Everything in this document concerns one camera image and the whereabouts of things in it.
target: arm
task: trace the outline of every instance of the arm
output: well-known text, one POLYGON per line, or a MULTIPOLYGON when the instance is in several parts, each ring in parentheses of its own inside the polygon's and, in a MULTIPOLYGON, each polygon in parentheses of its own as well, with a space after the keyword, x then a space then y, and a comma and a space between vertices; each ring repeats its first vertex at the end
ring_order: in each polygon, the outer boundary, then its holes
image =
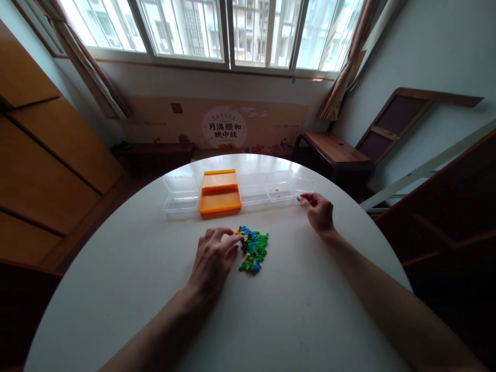
POLYGON ((162 310, 101 369, 101 372, 169 370, 201 326, 233 266, 242 235, 208 229, 198 242, 193 273, 162 310), (221 242, 224 234, 230 235, 221 242))
POLYGON ((326 243, 356 295, 415 370, 487 370, 422 301, 336 231, 330 201, 317 193, 306 193, 301 197, 310 224, 326 243))

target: cabinet door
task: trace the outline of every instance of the cabinet door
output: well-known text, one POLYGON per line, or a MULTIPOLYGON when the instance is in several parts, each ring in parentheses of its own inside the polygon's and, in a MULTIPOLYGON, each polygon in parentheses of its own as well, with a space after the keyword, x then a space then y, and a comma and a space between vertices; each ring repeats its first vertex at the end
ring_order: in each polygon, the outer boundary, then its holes
POLYGON ((61 96, 57 87, 0 21, 0 100, 8 107, 61 96))
POLYGON ((6 117, 0 116, 0 207, 68 234, 100 199, 6 117))
POLYGON ((66 99, 12 110, 8 115, 102 194, 122 175, 119 162, 66 99))
POLYGON ((0 258, 38 266, 60 236, 0 212, 0 258))

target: brown curtain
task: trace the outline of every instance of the brown curtain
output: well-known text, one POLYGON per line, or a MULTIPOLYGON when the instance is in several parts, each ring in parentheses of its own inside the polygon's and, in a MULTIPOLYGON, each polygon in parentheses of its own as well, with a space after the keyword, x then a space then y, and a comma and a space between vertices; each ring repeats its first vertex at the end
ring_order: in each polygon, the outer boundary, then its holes
POLYGON ((72 28, 57 0, 36 0, 38 7, 49 19, 58 40, 72 64, 91 91, 100 109, 108 119, 124 119, 132 114, 105 73, 84 46, 72 28))
POLYGON ((385 2, 383 0, 364 0, 355 33, 351 38, 348 56, 329 94, 320 107, 319 115, 317 116, 319 120, 334 121, 337 119, 341 101, 345 95, 355 64, 357 63, 356 59, 367 41, 370 30, 384 8, 384 4, 385 2))

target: plastic storage box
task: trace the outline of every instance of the plastic storage box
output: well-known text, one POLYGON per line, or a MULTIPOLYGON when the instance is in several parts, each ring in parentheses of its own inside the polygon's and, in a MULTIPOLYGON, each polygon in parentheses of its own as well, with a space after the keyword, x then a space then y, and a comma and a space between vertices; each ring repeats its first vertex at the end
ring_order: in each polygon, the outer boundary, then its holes
POLYGON ((266 173, 238 176, 239 195, 244 207, 269 202, 269 194, 265 187, 266 178, 266 173))
POLYGON ((195 176, 163 176, 162 180, 169 190, 169 196, 163 207, 166 213, 198 210, 200 190, 195 176))
POLYGON ((271 203, 283 202, 295 197, 290 185, 292 176, 291 170, 267 173, 266 188, 271 203))
POLYGON ((200 213, 214 213, 241 208, 235 169, 205 172, 201 186, 200 213))
MULTIPOLYGON (((304 194, 306 192, 314 192, 315 187, 317 187, 317 180, 310 178, 298 178, 296 180, 296 185, 294 186, 294 193, 299 196, 300 194, 304 194)), ((301 204, 301 201, 298 199, 294 199, 296 204, 301 204)))

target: glass pane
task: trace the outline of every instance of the glass pane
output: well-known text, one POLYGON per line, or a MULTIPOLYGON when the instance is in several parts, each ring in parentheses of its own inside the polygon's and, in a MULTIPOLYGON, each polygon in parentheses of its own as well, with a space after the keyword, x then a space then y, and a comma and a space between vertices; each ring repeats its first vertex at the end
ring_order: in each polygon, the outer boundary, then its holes
POLYGON ((232 0, 236 65, 265 67, 269 0, 232 0))
POLYGON ((270 66, 289 68, 300 15, 300 0, 277 0, 270 66))
POLYGON ((126 0, 60 0, 87 46, 146 52, 126 0))
POLYGON ((141 0, 158 56, 223 61, 216 0, 141 0))
POLYGON ((363 0, 309 0, 297 68, 339 71, 348 54, 363 0))
POLYGON ((336 31, 329 38, 327 52, 324 55, 323 71, 339 71, 343 67, 351 45, 351 37, 357 27, 362 10, 363 0, 345 2, 339 18, 336 20, 336 31))

